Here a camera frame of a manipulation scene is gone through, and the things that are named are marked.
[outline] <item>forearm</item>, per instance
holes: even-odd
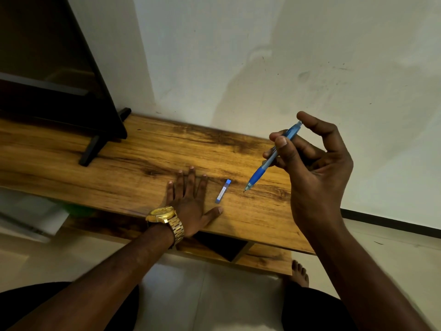
[[[129,293],[173,242],[170,228],[153,226],[10,330],[103,330]]]
[[[306,237],[359,329],[430,329],[343,223]]]

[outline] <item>watch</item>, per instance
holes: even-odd
[[[146,217],[146,221],[150,223],[167,224],[172,229],[175,236],[175,242],[170,248],[178,244],[184,238],[184,227],[172,206],[157,208],[150,211]]]

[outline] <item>bare foot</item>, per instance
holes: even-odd
[[[292,276],[289,277],[290,281],[297,282],[302,287],[309,287],[309,276],[306,274],[306,269],[302,267],[296,260],[292,261]]]

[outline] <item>blue rubber grip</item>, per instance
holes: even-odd
[[[259,167],[257,169],[257,171],[251,177],[249,183],[254,185],[260,179],[260,177],[263,175],[263,173],[265,173],[265,170],[262,167]]]

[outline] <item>blue pen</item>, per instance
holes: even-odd
[[[288,139],[292,139],[300,130],[300,127],[302,126],[302,122],[298,121],[296,124],[294,124],[290,129],[288,129],[283,136],[285,136]],[[244,192],[251,189],[254,184],[262,177],[263,173],[265,173],[266,169],[273,163],[274,159],[278,156],[276,147],[273,147],[273,154],[260,166],[257,171],[253,174],[250,181],[246,184]]]

